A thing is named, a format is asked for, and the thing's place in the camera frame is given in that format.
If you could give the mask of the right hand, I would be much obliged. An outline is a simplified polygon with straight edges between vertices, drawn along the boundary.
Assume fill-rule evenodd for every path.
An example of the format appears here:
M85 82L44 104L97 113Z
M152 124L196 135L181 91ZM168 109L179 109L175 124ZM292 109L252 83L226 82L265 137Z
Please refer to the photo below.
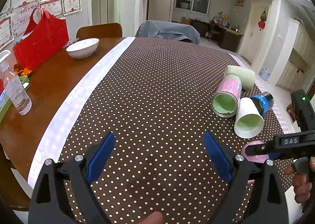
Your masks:
M286 167L284 173L286 175L294 174L292 186L294 187L295 202L305 203L310 198L312 183L307 182L305 175L297 174L293 164Z

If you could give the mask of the left hand thumb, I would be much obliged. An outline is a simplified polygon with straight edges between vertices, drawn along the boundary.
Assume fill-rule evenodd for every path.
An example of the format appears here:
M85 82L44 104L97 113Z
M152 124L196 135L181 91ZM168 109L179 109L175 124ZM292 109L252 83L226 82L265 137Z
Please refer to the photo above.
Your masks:
M163 214L161 212L153 212L138 224L163 224Z

